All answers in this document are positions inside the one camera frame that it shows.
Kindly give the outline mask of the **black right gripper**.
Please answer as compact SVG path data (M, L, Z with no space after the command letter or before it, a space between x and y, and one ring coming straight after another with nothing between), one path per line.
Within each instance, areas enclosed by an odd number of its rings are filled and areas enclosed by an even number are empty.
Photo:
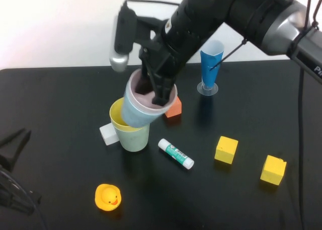
M135 92L148 94L153 91L152 103L164 106L170 100L170 93L179 71L199 49L199 36L189 33L173 35L157 33L151 40L158 48L144 46L139 53L143 70Z

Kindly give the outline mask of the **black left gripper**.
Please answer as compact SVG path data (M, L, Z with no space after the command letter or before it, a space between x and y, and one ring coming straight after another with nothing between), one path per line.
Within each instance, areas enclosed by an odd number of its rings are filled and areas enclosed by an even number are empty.
M1 136L0 140L0 146L9 143L7 152L1 149L1 206L24 214L33 214L35 208L21 187L13 182L12 177L5 176L4 173L11 173L30 136L31 131L22 128Z

